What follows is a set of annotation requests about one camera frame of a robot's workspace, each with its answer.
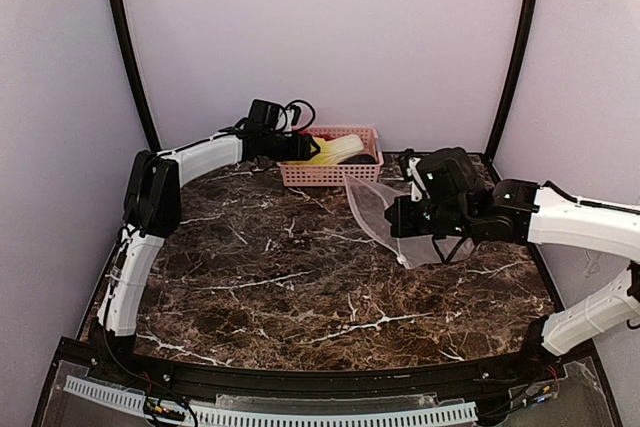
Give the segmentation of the pink perforated plastic basket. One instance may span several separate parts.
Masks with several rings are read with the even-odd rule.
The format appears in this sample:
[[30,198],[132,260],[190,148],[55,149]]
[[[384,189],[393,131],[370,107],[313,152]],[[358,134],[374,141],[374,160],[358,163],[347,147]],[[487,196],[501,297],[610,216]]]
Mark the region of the pink perforated plastic basket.
[[307,130],[313,137],[330,135],[334,139],[350,134],[358,135],[365,145],[362,153],[377,158],[376,165],[286,165],[278,163],[283,184],[286,187],[330,187],[343,186],[344,177],[351,176],[360,180],[376,182],[384,165],[384,158],[378,150],[378,132],[372,127],[311,127]]

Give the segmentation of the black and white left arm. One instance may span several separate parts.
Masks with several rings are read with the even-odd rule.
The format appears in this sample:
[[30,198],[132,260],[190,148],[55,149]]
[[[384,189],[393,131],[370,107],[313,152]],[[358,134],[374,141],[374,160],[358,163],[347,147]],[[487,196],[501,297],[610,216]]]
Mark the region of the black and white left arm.
[[258,157],[306,161],[319,153],[320,146],[308,133],[233,128],[174,150],[139,152],[125,193],[124,224],[107,274],[107,292],[98,311],[103,330],[116,337],[135,334],[151,266],[182,221],[181,190],[187,183]]

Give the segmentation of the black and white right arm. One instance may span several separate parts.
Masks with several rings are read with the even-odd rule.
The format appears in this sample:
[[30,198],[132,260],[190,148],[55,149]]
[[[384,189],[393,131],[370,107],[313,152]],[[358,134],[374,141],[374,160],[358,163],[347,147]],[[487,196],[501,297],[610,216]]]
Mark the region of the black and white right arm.
[[432,235],[564,245],[628,259],[611,282],[574,306],[532,322],[524,355],[560,357],[639,315],[639,210],[573,196],[551,181],[507,179],[487,188],[461,147],[399,157],[411,185],[385,211],[395,238]]

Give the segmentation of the clear zip top bag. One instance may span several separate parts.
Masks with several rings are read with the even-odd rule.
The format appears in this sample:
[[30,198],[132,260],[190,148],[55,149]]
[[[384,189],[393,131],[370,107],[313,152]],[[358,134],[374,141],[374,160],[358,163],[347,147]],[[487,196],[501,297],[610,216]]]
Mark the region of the clear zip top bag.
[[407,269],[426,264],[450,264],[469,258],[476,246],[470,239],[446,237],[436,240],[433,235],[394,238],[384,218],[385,210],[401,192],[381,183],[344,179],[351,212],[359,227],[374,241],[392,251],[397,262]]

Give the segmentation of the yellow toy napa cabbage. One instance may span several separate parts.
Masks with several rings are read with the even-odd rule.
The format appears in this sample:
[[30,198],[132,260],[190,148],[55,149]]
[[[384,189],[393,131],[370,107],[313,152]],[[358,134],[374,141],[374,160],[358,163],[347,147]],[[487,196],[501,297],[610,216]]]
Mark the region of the yellow toy napa cabbage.
[[321,147],[321,153],[308,161],[287,161],[286,165],[338,165],[345,159],[360,154],[365,145],[356,134],[350,134],[325,141],[321,137],[314,137]]

